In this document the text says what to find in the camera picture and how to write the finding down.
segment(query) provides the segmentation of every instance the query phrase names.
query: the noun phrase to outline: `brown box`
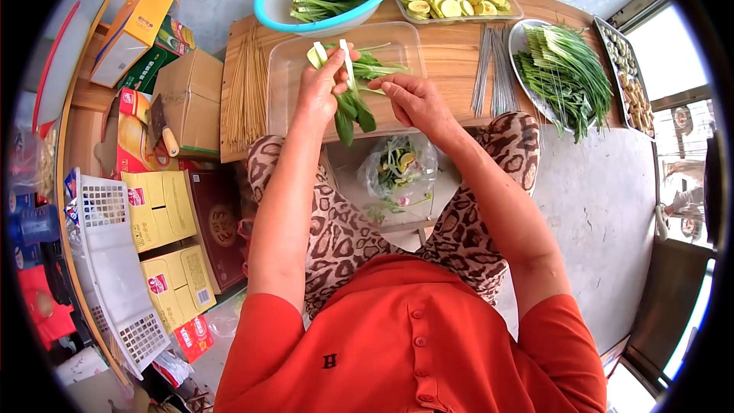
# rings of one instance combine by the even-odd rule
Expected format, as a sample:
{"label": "brown box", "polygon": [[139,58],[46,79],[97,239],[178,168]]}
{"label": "brown box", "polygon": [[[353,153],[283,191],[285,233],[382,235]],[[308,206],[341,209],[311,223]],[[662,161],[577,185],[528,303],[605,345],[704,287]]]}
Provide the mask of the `brown box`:
{"label": "brown box", "polygon": [[224,64],[197,48],[158,71],[153,89],[179,143],[179,158],[219,161],[219,109]]}
{"label": "brown box", "polygon": [[214,293],[222,293],[244,278],[247,242],[237,234],[242,218],[239,190],[230,169],[185,171],[188,199]]}

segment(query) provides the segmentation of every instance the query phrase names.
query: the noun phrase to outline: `yellow box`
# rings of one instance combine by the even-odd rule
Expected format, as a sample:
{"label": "yellow box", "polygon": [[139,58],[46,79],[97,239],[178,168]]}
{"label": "yellow box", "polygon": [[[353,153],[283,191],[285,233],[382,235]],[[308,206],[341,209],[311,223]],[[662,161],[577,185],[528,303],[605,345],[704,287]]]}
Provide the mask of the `yellow box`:
{"label": "yellow box", "polygon": [[168,334],[216,303],[198,244],[143,261],[140,267]]}
{"label": "yellow box", "polygon": [[89,81],[114,88],[152,47],[173,0],[127,0],[102,41]]}
{"label": "yellow box", "polygon": [[144,252],[196,234],[183,171],[121,172],[135,249]]}

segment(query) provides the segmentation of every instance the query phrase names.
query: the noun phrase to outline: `metal tray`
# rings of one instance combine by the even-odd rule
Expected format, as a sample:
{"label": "metal tray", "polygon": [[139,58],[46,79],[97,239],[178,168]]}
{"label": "metal tray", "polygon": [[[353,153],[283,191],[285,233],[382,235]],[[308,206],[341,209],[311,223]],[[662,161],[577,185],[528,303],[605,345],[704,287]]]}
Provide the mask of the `metal tray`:
{"label": "metal tray", "polygon": [[617,29],[613,28],[610,23],[607,23],[606,21],[602,20],[599,16],[594,16],[594,27],[597,30],[597,33],[599,34],[599,38],[601,39],[601,46],[604,48],[604,54],[606,55],[607,60],[609,61],[609,64],[611,65],[612,69],[612,76],[614,78],[615,86],[617,87],[617,98],[619,99],[619,115],[622,117],[622,123],[627,126],[627,128],[635,133],[638,133],[642,135],[644,138],[646,138],[649,141],[655,142],[656,140],[656,133],[655,133],[655,127],[653,127],[653,136],[655,137],[649,137],[647,134],[643,133],[642,131],[638,130],[637,128],[633,127],[629,121],[627,120],[627,110],[625,109],[625,103],[624,103],[624,96],[622,96],[622,82],[619,81],[619,75],[617,75],[617,70],[619,70],[619,66],[616,65],[611,60],[611,54],[609,50],[607,49],[606,42],[610,41],[609,37],[607,37],[604,32],[602,32],[602,28],[609,29],[611,32],[613,32],[618,39],[622,39],[625,42],[627,42],[627,45],[629,45],[630,51],[632,52],[632,59],[635,61],[635,67],[637,67],[637,75],[631,75],[631,78],[636,78],[639,80],[640,85],[642,85],[642,92],[645,94],[645,98],[647,99],[647,102],[650,101],[650,98],[647,96],[647,88],[645,87],[645,80],[642,78],[642,70],[640,69],[639,61],[637,60],[637,56],[635,55],[635,49],[632,47],[632,44],[629,40],[625,37],[625,35],[621,32],[619,32]]}
{"label": "metal tray", "polygon": [[489,16],[456,16],[452,18],[431,18],[430,20],[416,20],[415,18],[412,18],[408,15],[405,11],[405,7],[403,6],[402,2],[400,0],[395,0],[395,2],[398,4],[398,8],[400,8],[400,13],[403,14],[403,17],[406,21],[413,24],[456,24],[456,23],[486,23],[486,22],[493,22],[493,21],[515,21],[515,20],[521,20],[523,16],[525,16],[525,12],[523,12],[523,9],[518,4],[517,0],[509,0],[510,3],[510,11],[500,12],[500,13],[508,13],[508,14],[495,14],[495,15],[489,15]]}

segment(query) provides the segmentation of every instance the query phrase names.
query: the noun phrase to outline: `hand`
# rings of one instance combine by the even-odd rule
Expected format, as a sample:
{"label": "hand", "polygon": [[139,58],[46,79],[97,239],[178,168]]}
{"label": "hand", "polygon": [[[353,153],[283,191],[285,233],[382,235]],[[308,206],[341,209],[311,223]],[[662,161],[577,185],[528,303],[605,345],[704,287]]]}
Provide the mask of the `hand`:
{"label": "hand", "polygon": [[463,128],[443,101],[435,83],[408,74],[390,74],[368,83],[371,89],[382,88],[390,98],[395,118],[406,127],[416,127],[445,151]]}
{"label": "hand", "polygon": [[[347,44],[352,60],[361,57],[354,51],[353,44]],[[307,122],[315,122],[318,126],[325,126],[336,113],[336,98],[334,94],[346,91],[346,81],[349,74],[344,64],[344,51],[336,46],[326,51],[329,60],[324,66],[316,70],[310,64],[301,74],[301,86],[298,90],[298,101],[294,119],[299,118]]]}

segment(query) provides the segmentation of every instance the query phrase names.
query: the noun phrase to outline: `leopard print pants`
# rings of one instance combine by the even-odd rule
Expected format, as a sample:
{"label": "leopard print pants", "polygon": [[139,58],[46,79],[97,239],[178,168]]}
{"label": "leopard print pants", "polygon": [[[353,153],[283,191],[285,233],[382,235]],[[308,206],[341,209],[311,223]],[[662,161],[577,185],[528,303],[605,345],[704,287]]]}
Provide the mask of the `leopard print pants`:
{"label": "leopard print pants", "polygon": [[[532,194],[539,161],[539,129],[532,116],[510,112],[479,129],[477,142]],[[264,136],[250,146],[247,171],[255,200],[262,200],[284,139]],[[411,254],[391,246],[369,225],[359,209],[326,183],[319,165],[313,189],[310,238],[306,254],[305,308],[313,319],[354,271],[373,257],[391,252]],[[484,300],[495,298],[507,261],[495,249],[482,222],[474,195],[462,184],[446,205],[432,236],[415,255],[456,273]]]}

